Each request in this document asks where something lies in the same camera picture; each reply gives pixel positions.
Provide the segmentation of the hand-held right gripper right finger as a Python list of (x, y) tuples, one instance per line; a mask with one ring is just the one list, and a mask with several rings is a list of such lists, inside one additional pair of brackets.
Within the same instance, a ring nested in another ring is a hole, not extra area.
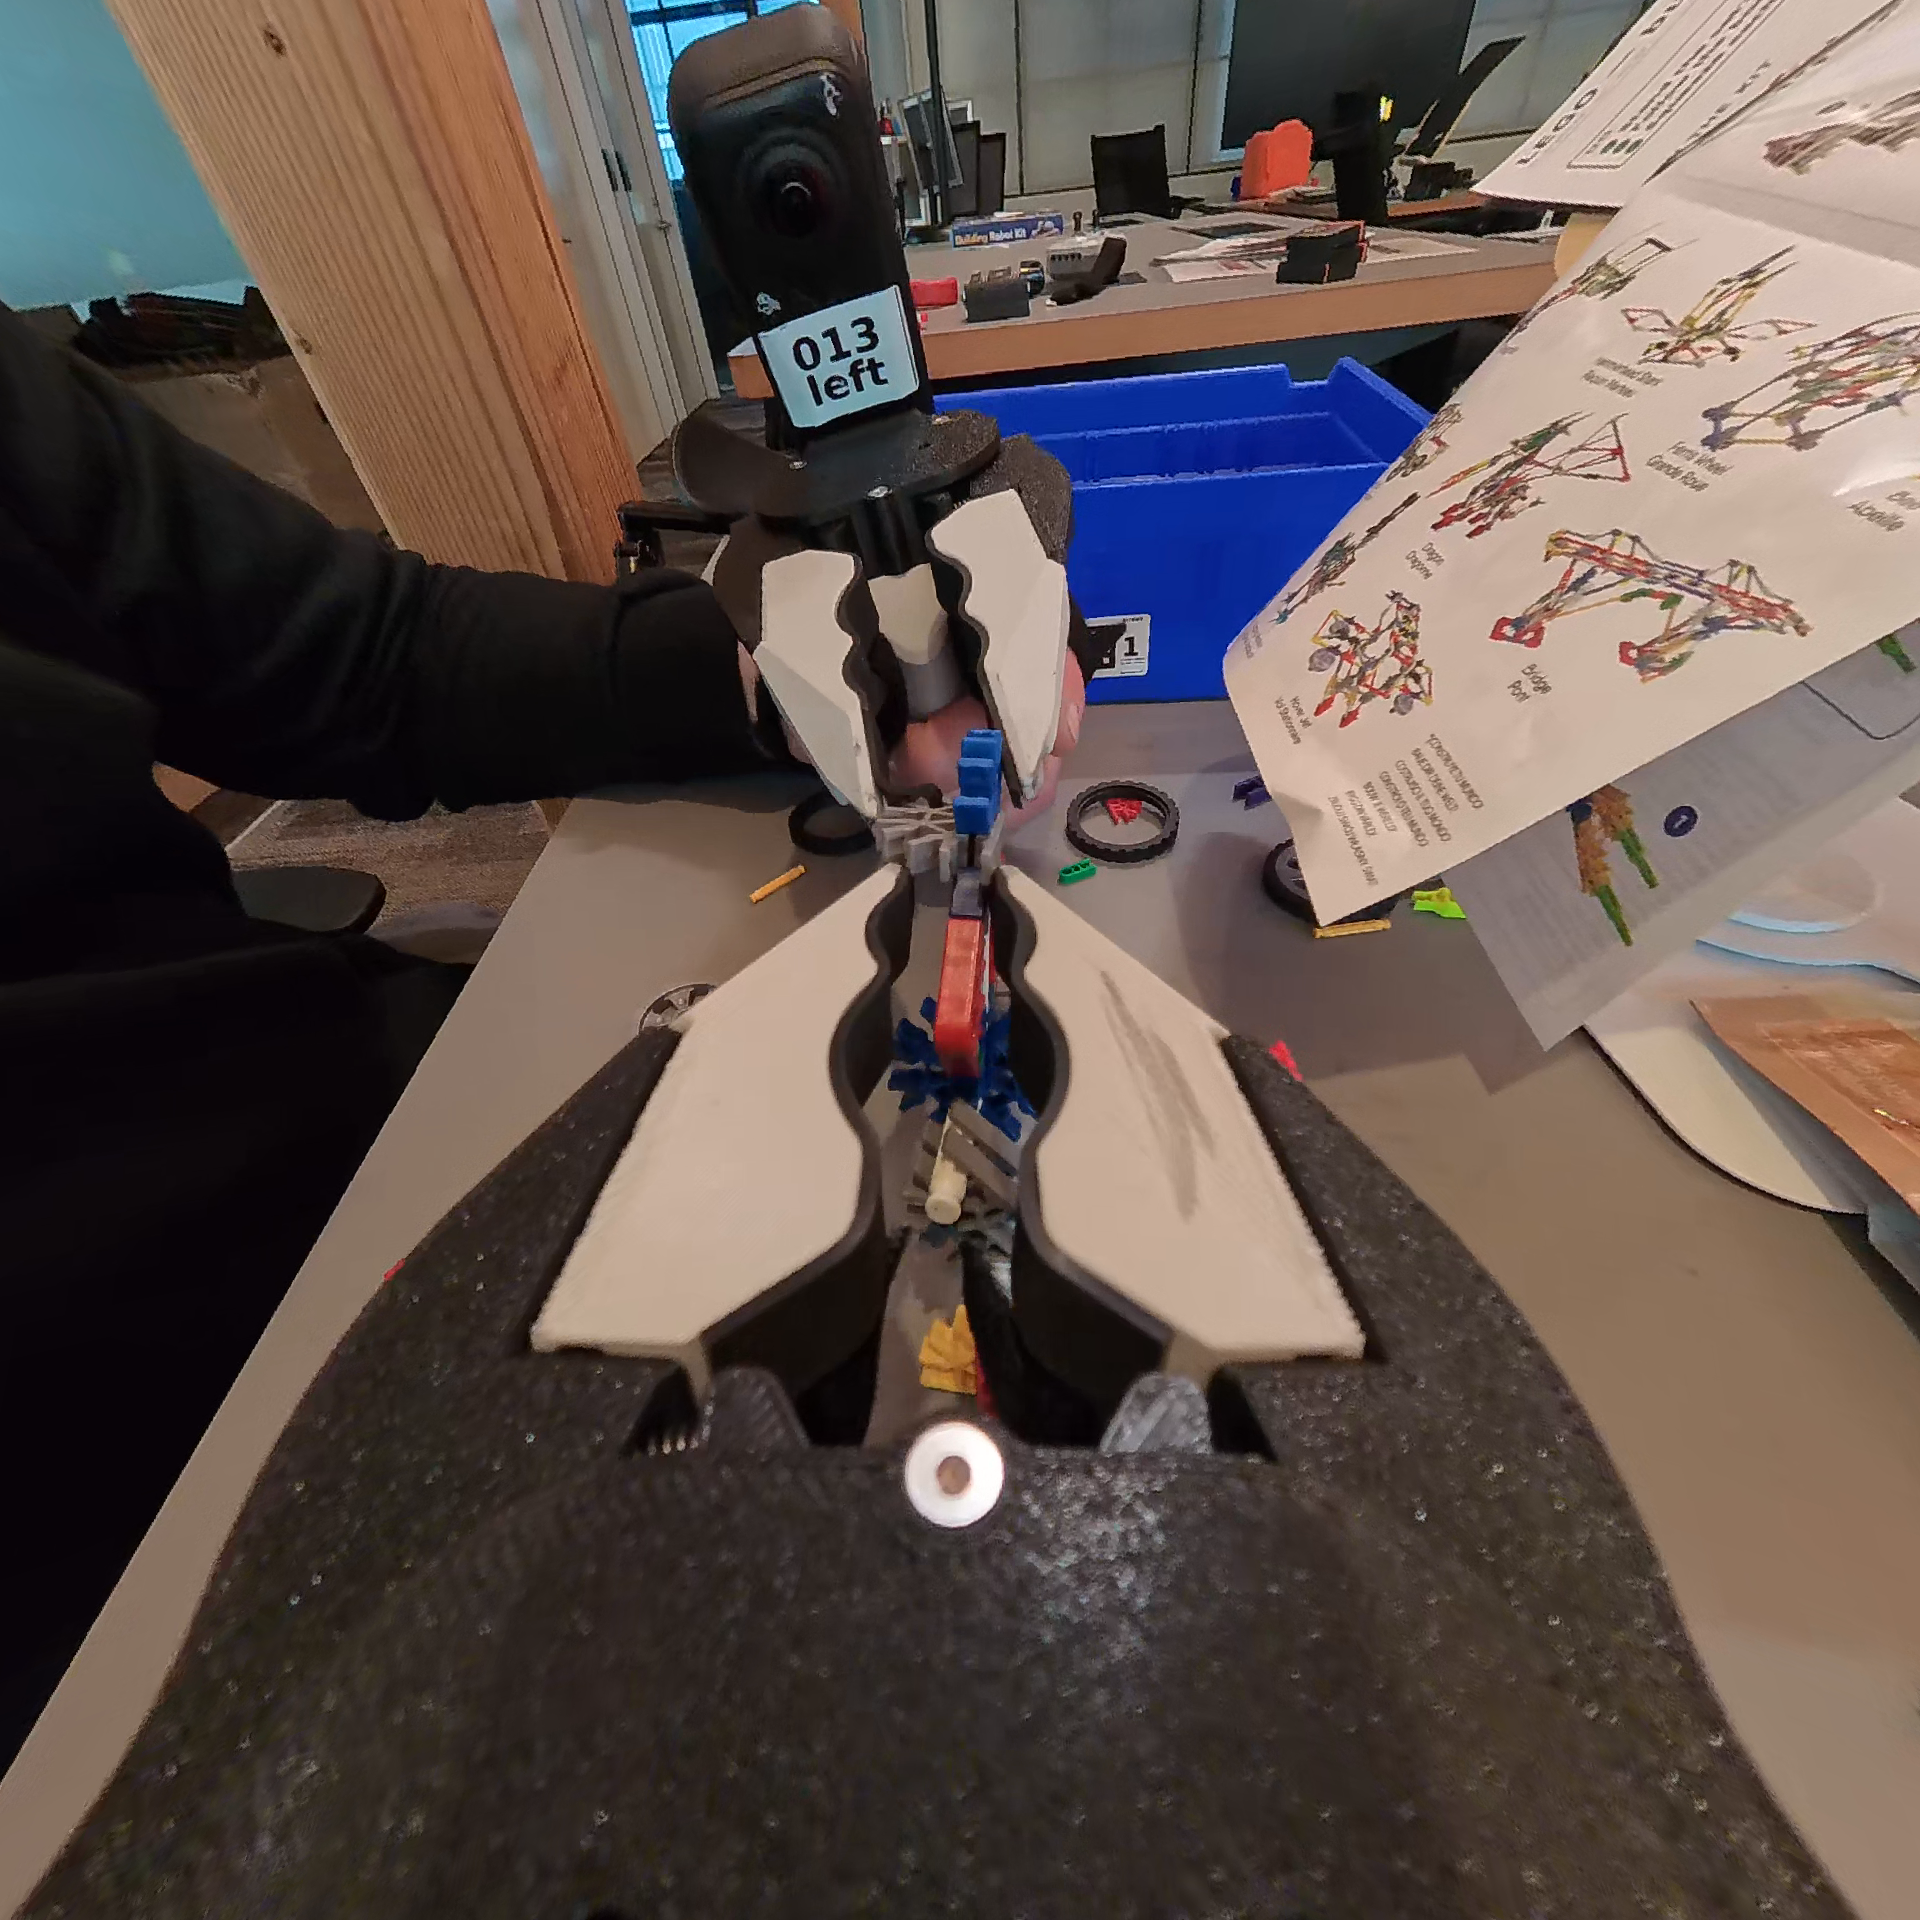
[(1088, 1404), (1145, 1375), (1358, 1361), (1365, 1328), (1227, 1031), (1043, 882), (994, 874), (1020, 1149), (1016, 1328)]

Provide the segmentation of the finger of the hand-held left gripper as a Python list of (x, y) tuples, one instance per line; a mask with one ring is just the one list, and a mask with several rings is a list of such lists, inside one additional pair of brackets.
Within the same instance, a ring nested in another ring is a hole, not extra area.
[(860, 564), (813, 548), (769, 558), (752, 658), (797, 755), (872, 827), (896, 802), (893, 749), (911, 715)]
[(955, 574), (955, 626), (972, 641), (972, 682), (1003, 733), (1004, 786), (1019, 804), (1043, 789), (1066, 680), (1071, 592), (1019, 494), (953, 507), (932, 556)]

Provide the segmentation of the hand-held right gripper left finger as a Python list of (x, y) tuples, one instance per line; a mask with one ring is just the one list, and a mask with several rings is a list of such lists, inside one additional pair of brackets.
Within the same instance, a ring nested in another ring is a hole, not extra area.
[(752, 1364), (792, 1397), (875, 1336), (890, 1290), (885, 1080), (905, 874), (883, 865), (677, 1027), (551, 1290), (540, 1356)]

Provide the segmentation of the colourful construction toy model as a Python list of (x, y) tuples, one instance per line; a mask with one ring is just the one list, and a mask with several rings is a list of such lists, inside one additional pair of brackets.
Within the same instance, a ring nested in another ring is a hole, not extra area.
[(918, 882), (946, 888), (934, 986), (896, 1025), (885, 1088), (918, 1121), (905, 1222), (955, 1260), (960, 1304), (921, 1343), (921, 1385), (983, 1416), (1020, 1378), (1016, 1345), (1016, 1227), (1020, 1152), (1038, 1110), (1010, 1065), (1010, 989), (994, 966), (988, 882), (999, 827), (983, 802), (911, 802), (878, 815), (878, 844)]

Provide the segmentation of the person's left forearm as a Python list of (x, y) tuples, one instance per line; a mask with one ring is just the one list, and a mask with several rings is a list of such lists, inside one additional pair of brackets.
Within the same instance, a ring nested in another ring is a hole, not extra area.
[(389, 821), (786, 755), (702, 580), (426, 564), (192, 440), (12, 310), (2, 641), (141, 701), (152, 761)]

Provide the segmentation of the person's left hand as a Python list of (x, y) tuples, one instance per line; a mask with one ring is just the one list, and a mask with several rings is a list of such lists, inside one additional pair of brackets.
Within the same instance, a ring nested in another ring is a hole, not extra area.
[(905, 802), (934, 789), (940, 800), (955, 792), (955, 755), (969, 732), (986, 732), (988, 715), (977, 697), (955, 697), (946, 708), (907, 722), (885, 749), (878, 792), (885, 802)]

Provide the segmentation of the blue plastic bin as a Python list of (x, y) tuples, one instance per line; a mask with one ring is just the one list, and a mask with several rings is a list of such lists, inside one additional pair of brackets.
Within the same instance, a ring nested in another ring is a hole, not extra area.
[(1240, 626), (1312, 558), (1430, 412), (1335, 362), (940, 393), (1032, 438), (1073, 487), (1071, 592), (1098, 647), (1092, 706), (1212, 701)]

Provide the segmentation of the black wheel with grey hub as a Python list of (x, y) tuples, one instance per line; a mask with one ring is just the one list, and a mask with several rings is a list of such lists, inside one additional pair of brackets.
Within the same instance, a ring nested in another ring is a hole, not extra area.
[(1261, 865), (1261, 888), (1265, 888), (1265, 896), (1266, 896), (1272, 904), (1280, 904), (1280, 907), (1283, 907), (1288, 917), (1297, 917), (1300, 926), (1310, 926), (1310, 930), (1312, 930), (1312, 929), (1317, 929), (1317, 926), (1335, 926), (1335, 921), (1349, 921), (1349, 917), (1361, 917), (1361, 915), (1391, 915), (1391, 917), (1394, 917), (1394, 912), (1395, 912), (1395, 907), (1398, 907), (1398, 901), (1403, 901), (1403, 896), (1391, 896), (1391, 900), (1382, 900), (1382, 901), (1377, 901), (1377, 904), (1367, 904), (1367, 907), (1361, 907), (1361, 912), (1350, 912), (1350, 915), (1340, 915), (1340, 917), (1323, 921), (1323, 917), (1314, 915), (1314, 907), (1312, 907), (1310, 887), (1307, 887), (1307, 879), (1302, 879), (1302, 869), (1300, 869), (1300, 847), (1297, 847), (1297, 841), (1288, 841), (1288, 837), (1285, 837), (1285, 841), (1280, 841), (1280, 844), (1278, 844), (1278, 847), (1272, 847), (1272, 849), (1265, 858), (1265, 865)]

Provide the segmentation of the long wooden table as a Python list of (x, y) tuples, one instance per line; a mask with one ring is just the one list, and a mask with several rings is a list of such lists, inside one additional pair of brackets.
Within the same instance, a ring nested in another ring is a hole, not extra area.
[(937, 389), (1010, 386), (1020, 375), (1323, 338), (1361, 338), (1365, 353), (1391, 353), (1403, 334), (1521, 314), (1551, 288), (1557, 249), (1554, 236), (1410, 234), (1395, 242), (1373, 234), (1358, 274), (1335, 286), (1280, 286), (1272, 268), (1171, 280), (1158, 259), (1186, 242), (1173, 224), (1146, 219), (1120, 236), (1120, 280), (1092, 301), (1038, 301), (1023, 318), (988, 324), (965, 320), (960, 303), (926, 310), (926, 379)]

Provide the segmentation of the wooden pillar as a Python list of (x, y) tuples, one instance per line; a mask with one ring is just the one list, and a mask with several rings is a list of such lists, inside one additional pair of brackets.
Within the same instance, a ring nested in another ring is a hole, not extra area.
[(110, 4), (385, 531), (609, 585), (633, 461), (484, 4)]

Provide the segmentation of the white foam board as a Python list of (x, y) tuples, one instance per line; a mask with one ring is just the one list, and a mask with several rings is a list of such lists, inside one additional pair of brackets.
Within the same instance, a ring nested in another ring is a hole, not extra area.
[(1915, 912), (1852, 860), (1816, 862), (1733, 912), (1611, 1002), (1590, 1038), (1670, 1136), (1734, 1182), (1820, 1211), (1897, 1208), (1894, 1190), (1826, 1126), (1706, 1027), (1698, 1000), (1803, 996), (1901, 981), (1912, 1014)]

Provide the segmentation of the toy models instruction sheet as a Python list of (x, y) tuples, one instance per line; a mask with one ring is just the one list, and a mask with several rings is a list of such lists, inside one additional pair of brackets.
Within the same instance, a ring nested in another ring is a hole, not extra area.
[(1312, 915), (1446, 874), (1915, 613), (1915, 234), (1651, 198), (1240, 626)]

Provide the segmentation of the white instruction booklet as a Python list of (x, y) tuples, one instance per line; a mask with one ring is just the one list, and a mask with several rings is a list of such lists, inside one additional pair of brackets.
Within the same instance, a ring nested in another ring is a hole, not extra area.
[(1915, 743), (1838, 780), (1781, 761), (1647, 765), (1446, 879), (1546, 1046), (1578, 1031), (1765, 882), (1915, 781)]

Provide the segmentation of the brown plastic bag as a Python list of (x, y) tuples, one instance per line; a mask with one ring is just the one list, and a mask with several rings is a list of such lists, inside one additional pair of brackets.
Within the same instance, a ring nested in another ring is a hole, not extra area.
[(1912, 996), (1704, 996), (1693, 1012), (1915, 1211)]

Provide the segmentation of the brick building instruction sheet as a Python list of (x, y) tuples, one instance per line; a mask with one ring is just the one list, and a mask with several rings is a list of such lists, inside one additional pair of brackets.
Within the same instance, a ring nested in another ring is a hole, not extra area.
[(1909, 4), (1651, 4), (1477, 191), (1627, 206), (1734, 113), (1891, 25)]

